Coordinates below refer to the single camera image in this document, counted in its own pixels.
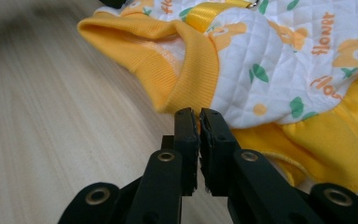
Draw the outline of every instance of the baby clothing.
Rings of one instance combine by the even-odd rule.
[[[134,0],[79,23],[159,112],[219,111],[243,148],[358,191],[358,0]]]

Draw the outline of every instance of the wooden table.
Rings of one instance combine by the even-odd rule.
[[[142,175],[173,134],[136,78],[78,34],[100,5],[0,0],[0,223],[56,223],[87,185]],[[231,223],[199,183],[182,223]]]

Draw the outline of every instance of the yellow fabric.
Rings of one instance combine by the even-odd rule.
[[[115,17],[99,12],[79,23],[78,30],[95,48],[139,78],[157,111],[174,113],[190,106],[199,113],[210,105],[219,71],[217,55],[212,42],[185,23],[157,21],[144,14]],[[146,47],[148,42],[173,35],[186,43],[179,77],[161,54]]]
[[[243,148],[276,159],[293,185],[307,175],[358,191],[358,79],[341,104],[294,124],[266,124],[233,133]]]
[[[187,14],[186,23],[194,29],[204,33],[213,19],[222,11],[231,7],[248,7],[250,2],[241,0],[227,0],[225,4],[205,2],[193,7]]]

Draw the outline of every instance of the yellow dot print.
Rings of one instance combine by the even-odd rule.
[[[262,104],[257,104],[254,107],[254,114],[257,116],[263,116],[267,113],[267,107]]]

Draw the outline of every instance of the yellow strap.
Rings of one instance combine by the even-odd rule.
[[[201,3],[188,12],[186,23],[204,33],[213,19],[222,11],[231,7],[249,7],[251,4],[241,0],[227,0],[225,3]]]

